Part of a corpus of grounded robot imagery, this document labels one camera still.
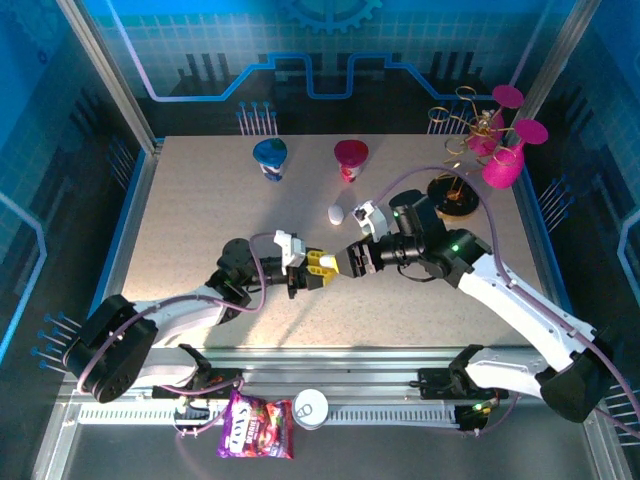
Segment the pink lid printed cup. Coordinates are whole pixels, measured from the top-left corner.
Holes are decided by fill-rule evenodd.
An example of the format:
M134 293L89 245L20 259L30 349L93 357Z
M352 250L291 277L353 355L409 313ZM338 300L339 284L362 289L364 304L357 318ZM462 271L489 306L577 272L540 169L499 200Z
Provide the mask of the pink lid printed cup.
M341 140L334 147L341 178L352 183L360 174L369 156L368 146L361 140Z

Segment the blue lid printed cup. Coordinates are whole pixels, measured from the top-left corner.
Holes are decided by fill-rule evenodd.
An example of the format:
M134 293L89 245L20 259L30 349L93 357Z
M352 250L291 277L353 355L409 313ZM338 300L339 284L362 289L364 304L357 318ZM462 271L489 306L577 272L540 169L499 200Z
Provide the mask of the blue lid printed cup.
M287 146L280 138L263 140L253 149L253 158L261 172L272 182L279 182L282 179L282 168L287 156Z

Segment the pink wine glass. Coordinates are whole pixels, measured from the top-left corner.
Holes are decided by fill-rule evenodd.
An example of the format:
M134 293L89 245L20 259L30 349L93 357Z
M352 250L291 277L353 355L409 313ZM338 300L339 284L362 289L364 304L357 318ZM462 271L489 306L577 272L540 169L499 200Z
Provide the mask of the pink wine glass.
M511 187L525 166L524 147L544 144L549 134L546 127L534 119L520 119L513 129L518 142L498 146L482 170L482 178L494 189Z
M510 85L496 86L492 91L492 98L498 107L477 113L470 122L466 139L467 146L478 158L490 156L508 131L503 111L517 110L524 103L523 94Z

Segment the purple candy bag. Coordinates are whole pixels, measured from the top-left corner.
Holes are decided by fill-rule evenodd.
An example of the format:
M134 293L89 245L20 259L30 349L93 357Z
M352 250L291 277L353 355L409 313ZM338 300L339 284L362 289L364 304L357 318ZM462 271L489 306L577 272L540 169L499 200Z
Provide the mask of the purple candy bag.
M217 448L220 458L293 459L292 401L231 392Z

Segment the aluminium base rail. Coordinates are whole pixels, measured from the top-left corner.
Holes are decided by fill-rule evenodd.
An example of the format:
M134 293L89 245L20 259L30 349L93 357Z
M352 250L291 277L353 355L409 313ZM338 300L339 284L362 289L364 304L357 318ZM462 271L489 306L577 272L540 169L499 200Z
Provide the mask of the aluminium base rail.
M582 400L597 391L598 362L589 350L572 352L558 365L533 349L491 349L469 345L451 349L408 348L214 348L198 350L216 368L241 369L231 381L260 382L263 373L278 384L392 383L408 387L421 368L457 371L481 388L521 393L545 401Z

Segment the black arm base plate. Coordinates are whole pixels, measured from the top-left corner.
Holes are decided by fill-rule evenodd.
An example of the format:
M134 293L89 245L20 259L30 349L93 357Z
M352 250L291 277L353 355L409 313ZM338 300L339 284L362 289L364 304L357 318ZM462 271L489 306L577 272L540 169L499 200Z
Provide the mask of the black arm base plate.
M421 368L417 379L409 382L423 400L499 400L508 399L507 390L481 388L463 374L448 368Z
M242 375L241 369L213 367L206 357L188 344L180 344L179 348L184 350L196 364L196 371L183 386L184 390L192 392L206 390Z

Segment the blue edged table side rail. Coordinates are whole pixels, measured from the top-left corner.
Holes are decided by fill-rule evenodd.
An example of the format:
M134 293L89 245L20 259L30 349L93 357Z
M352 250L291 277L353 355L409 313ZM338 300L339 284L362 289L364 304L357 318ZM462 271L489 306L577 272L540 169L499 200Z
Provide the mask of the blue edged table side rail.
M524 168L512 187L526 238L542 286L542 292L569 314L574 313L550 235L543 221L538 196L529 172Z
M140 151L135 162L87 317L91 317L107 297L123 291L164 143L164 138L157 138L155 151Z

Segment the aluminium frame post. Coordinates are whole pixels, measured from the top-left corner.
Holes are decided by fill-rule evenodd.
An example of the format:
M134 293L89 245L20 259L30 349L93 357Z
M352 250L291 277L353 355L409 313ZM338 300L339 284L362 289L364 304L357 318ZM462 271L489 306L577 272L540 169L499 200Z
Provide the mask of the aluminium frame post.
M155 155L155 135L88 10L80 0L55 1L140 147L147 155Z
M602 0L574 1L569 15L525 96L523 106L515 114L514 123L522 119L534 119L539 113L601 3Z

